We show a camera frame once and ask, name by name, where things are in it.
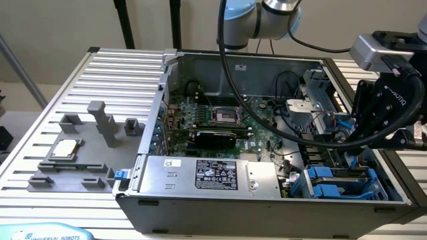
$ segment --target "motherboard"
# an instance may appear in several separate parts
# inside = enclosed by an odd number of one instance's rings
[[[271,100],[255,96],[244,99],[256,114],[275,125]],[[168,123],[170,156],[259,162],[275,157],[272,146],[282,138],[255,122],[234,99],[174,95]]]

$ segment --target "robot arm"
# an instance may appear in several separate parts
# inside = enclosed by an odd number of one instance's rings
[[[226,50],[244,49],[250,39],[278,40],[288,35],[288,29],[295,32],[300,21],[300,2],[228,0],[223,19]],[[372,138],[386,128],[392,126],[396,129],[400,126],[386,138],[371,141],[374,143],[368,147],[427,151],[427,136],[422,131],[427,123],[427,15],[419,24],[419,33],[376,31],[374,34],[362,34],[351,49],[330,50],[330,53],[348,50],[359,67],[380,72],[380,78],[375,83],[359,82],[351,113],[355,119],[354,132],[347,142]],[[410,112],[411,116],[403,117],[403,113]],[[363,148],[355,148],[347,152],[358,155],[362,151]]]
[[[299,27],[302,0],[228,0],[224,13],[224,44],[227,51],[239,51],[250,39],[279,40]]]
[[[412,118],[386,139],[370,144],[371,149],[414,149],[427,151],[427,99],[415,99],[415,88],[410,76],[427,81],[427,15],[419,24],[418,33],[376,31],[362,34],[354,43],[350,54],[359,67],[380,72],[375,82],[358,83],[351,116],[355,118],[355,131],[348,137],[354,141],[375,134],[390,125],[410,106],[411,101],[422,102]]]

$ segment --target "power supply label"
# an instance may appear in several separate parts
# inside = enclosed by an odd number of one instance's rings
[[[195,187],[198,189],[238,190],[236,162],[198,160]]]

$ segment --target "blue latch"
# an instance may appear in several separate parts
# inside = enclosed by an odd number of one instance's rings
[[[319,184],[314,187],[315,196],[320,199],[343,199],[343,200],[371,200],[374,192],[368,191],[360,195],[342,195],[336,185]]]
[[[128,174],[130,174],[128,171],[119,170],[114,174],[114,179],[115,180],[127,180],[128,179]]]
[[[334,178],[334,174],[331,168],[327,166],[312,166],[307,169],[308,176],[311,179],[314,178]]]

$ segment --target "black cable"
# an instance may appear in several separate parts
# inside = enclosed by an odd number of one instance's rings
[[[220,7],[219,7],[219,15],[218,15],[218,38],[219,38],[219,57],[220,57],[220,64],[222,68],[224,71],[226,79],[230,84],[230,88],[232,90],[232,94],[246,110],[246,112],[251,115],[254,120],[271,132],[278,134],[280,137],[299,143],[303,145],[310,145],[315,147],[322,147],[322,148],[330,148],[330,149],[352,149],[358,148],[366,145],[370,145],[375,143],[376,141],[382,140],[388,134],[391,134],[394,131],[396,131],[404,124],[407,123],[407,119],[412,119],[415,114],[418,113],[418,110],[422,106],[423,99],[424,99],[424,85],[422,83],[422,80],[418,76],[414,76],[408,79],[408,83],[412,85],[414,91],[414,98],[411,101],[410,106],[404,110],[404,112],[400,114],[400,117],[398,118],[396,121],[394,121],[382,131],[379,131],[376,134],[358,139],[355,141],[350,142],[343,142],[343,143],[334,143],[334,142],[320,142],[320,141],[314,141],[314,140],[307,140],[303,139],[298,136],[294,136],[292,134],[288,134],[276,128],[274,128],[252,111],[252,109],[248,107],[246,104],[240,93],[238,91],[232,74],[228,68],[228,63],[227,63],[227,58],[226,58],[226,45],[224,45],[224,14],[226,14],[226,3],[227,0],[220,1]]]
[[[288,93],[292,94],[292,88],[291,88],[290,82],[286,81],[284,84],[286,84],[286,86],[287,86]],[[283,89],[284,89],[284,88],[282,88],[282,91],[280,91],[279,101],[282,100],[282,97],[283,97]]]
[[[270,48],[271,48],[271,54],[275,55],[274,41],[271,39],[270,39]]]
[[[198,79],[190,79],[190,80],[186,82],[186,86],[184,86],[184,93],[183,93],[184,96],[187,96],[187,88],[188,88],[188,85],[190,85],[191,83],[198,83],[198,85],[200,85],[200,82],[199,82]]]
[[[275,102],[272,102],[275,104],[274,108],[272,108],[272,114],[275,114],[275,110],[278,107],[283,107],[283,105],[276,104]],[[291,124],[288,123],[286,116],[283,115],[282,112],[282,108],[279,108],[279,115],[282,117],[282,120],[284,122],[284,124],[287,125],[287,127],[291,129],[291,131],[296,134],[296,136],[302,137],[302,134],[299,133],[299,131],[296,131],[296,129],[291,126]]]
[[[294,151],[294,152],[290,152],[290,153],[286,153],[286,154],[278,153],[278,152],[276,152],[276,146],[278,146],[279,142],[280,142],[280,141],[278,141],[278,142],[274,144],[272,148],[271,148],[271,152],[272,152],[274,154],[276,154],[278,156],[288,156],[288,155],[292,155],[292,154],[296,154],[296,153],[300,152],[300,151]]]
[[[258,41],[255,54],[258,54],[258,53],[259,53],[260,44],[262,44],[262,40],[259,40],[259,41]]]
[[[283,74],[294,74],[296,79],[298,79],[298,82],[300,82],[300,76],[294,72],[294,71],[290,71],[290,70],[286,70],[283,72],[280,72],[278,74],[278,77],[275,78],[275,90],[274,90],[274,100],[276,101],[278,99],[278,83],[279,83],[279,79],[280,79],[280,76]],[[288,87],[288,91],[291,92],[291,86],[290,86],[290,83],[287,83],[287,87]]]
[[[291,20],[292,20],[292,18],[290,17],[290,18],[288,18],[288,21],[287,21],[287,33],[288,33],[288,36],[291,37],[291,39],[292,39],[296,43],[299,43],[300,45],[306,46],[307,48],[311,48],[311,49],[315,49],[315,50],[319,50],[319,51],[322,51],[322,52],[331,53],[331,54],[342,54],[342,53],[350,52],[350,49],[351,49],[351,48],[344,48],[344,49],[327,49],[327,48],[323,48],[323,47],[311,45],[311,44],[303,42],[302,40],[296,39],[296,37],[295,37],[294,34],[292,34]]]

